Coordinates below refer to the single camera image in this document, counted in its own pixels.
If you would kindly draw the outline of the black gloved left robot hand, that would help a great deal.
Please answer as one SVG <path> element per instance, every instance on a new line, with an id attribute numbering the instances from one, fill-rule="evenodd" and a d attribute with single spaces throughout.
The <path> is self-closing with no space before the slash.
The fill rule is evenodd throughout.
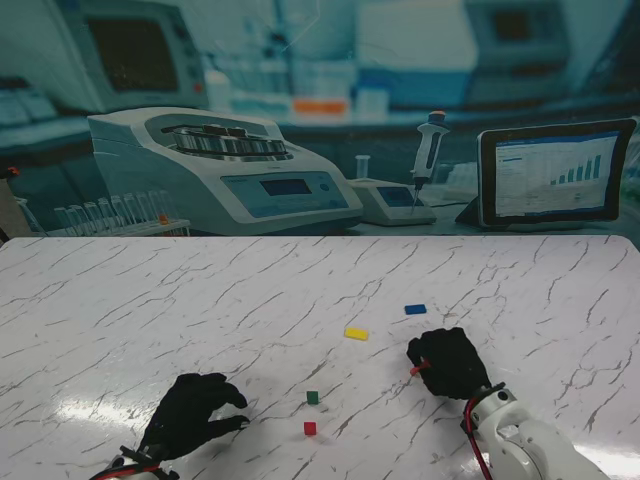
<path id="1" fill-rule="evenodd" d="M 177 377 L 153 413 L 138 451 L 156 461 L 186 456 L 205 443 L 242 430 L 249 419 L 235 415 L 213 420 L 225 405 L 248 406 L 245 396 L 221 373 L 187 373 Z"/>

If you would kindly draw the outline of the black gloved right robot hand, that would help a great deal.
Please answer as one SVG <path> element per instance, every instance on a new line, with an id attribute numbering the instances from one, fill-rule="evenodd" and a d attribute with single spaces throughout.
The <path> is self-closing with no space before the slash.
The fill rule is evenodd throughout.
<path id="1" fill-rule="evenodd" d="M 426 331 L 409 341 L 406 354 L 434 396 L 469 400 L 491 387 L 486 367 L 461 327 Z"/>

